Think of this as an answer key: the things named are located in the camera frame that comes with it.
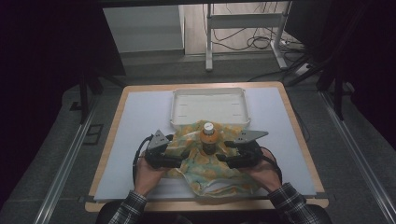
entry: bottle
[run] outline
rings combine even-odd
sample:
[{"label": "bottle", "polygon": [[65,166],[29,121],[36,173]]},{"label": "bottle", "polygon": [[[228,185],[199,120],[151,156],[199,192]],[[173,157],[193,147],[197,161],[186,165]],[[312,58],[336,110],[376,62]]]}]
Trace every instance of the bottle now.
[{"label": "bottle", "polygon": [[219,139],[219,133],[215,130],[212,123],[208,122],[204,125],[204,129],[200,133],[202,142],[202,150],[206,155],[216,153],[216,143]]}]

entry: plaid sleeve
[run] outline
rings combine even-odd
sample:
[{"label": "plaid sleeve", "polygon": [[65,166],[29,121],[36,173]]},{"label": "plaid sleeve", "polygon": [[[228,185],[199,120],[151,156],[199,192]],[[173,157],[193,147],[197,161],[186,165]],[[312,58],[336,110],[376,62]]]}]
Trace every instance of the plaid sleeve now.
[{"label": "plaid sleeve", "polygon": [[137,223],[146,206],[146,198],[133,190],[129,191],[128,197],[122,202],[119,210],[110,220],[110,224]]},{"label": "plaid sleeve", "polygon": [[306,206],[306,199],[291,185],[284,184],[280,189],[268,194],[271,203],[280,216],[289,223],[320,223],[318,217]]}]

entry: white bottle cap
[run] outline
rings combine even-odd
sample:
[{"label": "white bottle cap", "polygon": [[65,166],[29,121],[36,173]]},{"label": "white bottle cap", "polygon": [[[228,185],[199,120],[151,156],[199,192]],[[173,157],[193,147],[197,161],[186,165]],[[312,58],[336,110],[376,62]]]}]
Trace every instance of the white bottle cap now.
[{"label": "white bottle cap", "polygon": [[214,131],[215,130],[214,130],[212,123],[208,122],[204,125],[204,133],[205,134],[210,135],[210,134],[213,134]]}]

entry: hand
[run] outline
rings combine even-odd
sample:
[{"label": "hand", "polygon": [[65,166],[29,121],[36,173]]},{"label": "hand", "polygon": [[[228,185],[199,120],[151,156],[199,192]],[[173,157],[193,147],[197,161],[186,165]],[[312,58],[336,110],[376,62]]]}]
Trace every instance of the hand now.
[{"label": "hand", "polygon": [[146,197],[149,192],[157,186],[158,182],[160,182],[163,174],[165,174],[170,169],[154,169],[148,164],[144,156],[145,152],[141,154],[140,159],[137,162],[137,174],[136,180],[134,182],[134,192]]},{"label": "hand", "polygon": [[[275,161],[274,156],[268,149],[262,148],[264,156]],[[260,187],[266,189],[269,193],[282,187],[279,176],[277,175],[274,166],[268,161],[260,161],[254,167],[238,169],[240,172],[250,175]]]}]

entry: white wall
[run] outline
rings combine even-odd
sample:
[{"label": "white wall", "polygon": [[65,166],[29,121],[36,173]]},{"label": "white wall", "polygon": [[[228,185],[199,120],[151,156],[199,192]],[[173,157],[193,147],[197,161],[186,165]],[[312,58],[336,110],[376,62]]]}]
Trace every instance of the white wall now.
[{"label": "white wall", "polygon": [[120,53],[184,49],[184,15],[179,6],[104,8]]}]

